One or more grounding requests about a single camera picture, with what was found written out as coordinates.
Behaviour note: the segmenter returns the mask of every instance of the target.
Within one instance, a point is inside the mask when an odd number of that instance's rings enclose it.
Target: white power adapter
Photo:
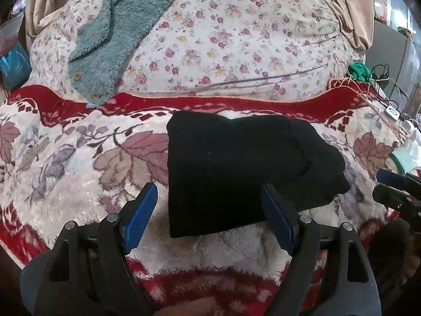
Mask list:
[[[399,112],[395,109],[392,108],[391,106],[388,106],[386,108],[386,110],[384,111],[384,113],[390,117],[393,121],[397,121],[399,119]]]

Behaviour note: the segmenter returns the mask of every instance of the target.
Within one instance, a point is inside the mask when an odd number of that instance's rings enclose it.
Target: finger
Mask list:
[[[155,316],[222,316],[215,298],[207,297],[163,308]]]

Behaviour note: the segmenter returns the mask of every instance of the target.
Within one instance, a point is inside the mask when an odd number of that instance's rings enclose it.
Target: dark clothing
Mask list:
[[[280,115],[230,120],[180,111],[167,130],[173,238],[265,220],[260,206],[265,183],[298,211],[329,204],[350,189],[344,158],[307,121]]]

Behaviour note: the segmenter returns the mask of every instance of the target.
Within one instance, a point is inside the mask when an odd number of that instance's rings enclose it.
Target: white floral fabric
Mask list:
[[[78,28],[102,0],[72,0],[34,41],[26,85],[85,101],[67,74]],[[175,0],[127,59],[116,92],[293,100],[363,60],[324,0]]]

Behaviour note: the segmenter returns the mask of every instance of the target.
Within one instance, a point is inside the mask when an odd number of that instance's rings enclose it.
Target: red and white blanket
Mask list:
[[[158,204],[129,262],[156,304],[215,296],[226,315],[262,315],[290,257],[266,222],[170,238],[166,124],[177,110],[309,121],[343,154],[352,187],[304,213],[328,225],[351,222],[366,241],[396,216],[375,203],[371,192],[378,169],[396,169],[389,153],[399,134],[367,102],[364,89],[352,84],[295,102],[120,93],[88,110],[40,85],[21,88],[0,106],[0,243],[22,267],[52,248],[66,221],[99,221],[153,181]],[[314,302],[323,262],[321,255],[306,305]]]

